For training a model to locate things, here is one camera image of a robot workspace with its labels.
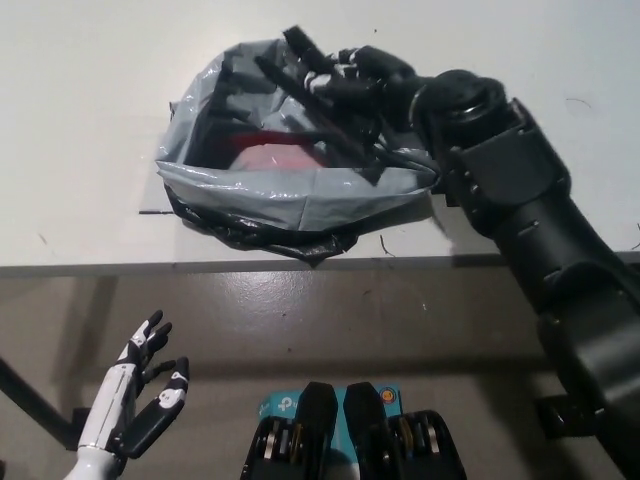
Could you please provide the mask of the white and black left hand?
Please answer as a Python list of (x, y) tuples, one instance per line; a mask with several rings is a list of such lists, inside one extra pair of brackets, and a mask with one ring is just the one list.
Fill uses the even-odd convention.
[[(154, 312), (138, 327), (108, 369), (87, 416), (78, 447), (107, 452), (118, 459), (137, 459), (175, 421), (189, 388), (189, 360), (152, 364), (154, 355), (166, 346), (170, 323), (163, 312)], [(160, 374), (170, 374), (167, 384), (141, 410), (136, 401), (145, 386)]]

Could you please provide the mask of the white and black right hand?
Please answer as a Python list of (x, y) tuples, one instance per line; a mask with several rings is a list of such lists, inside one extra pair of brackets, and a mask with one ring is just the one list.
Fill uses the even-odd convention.
[(410, 107), (426, 79), (399, 57), (372, 46), (327, 57), (329, 69), (309, 67), (303, 85), (331, 106), (380, 116), (396, 132), (411, 128)]

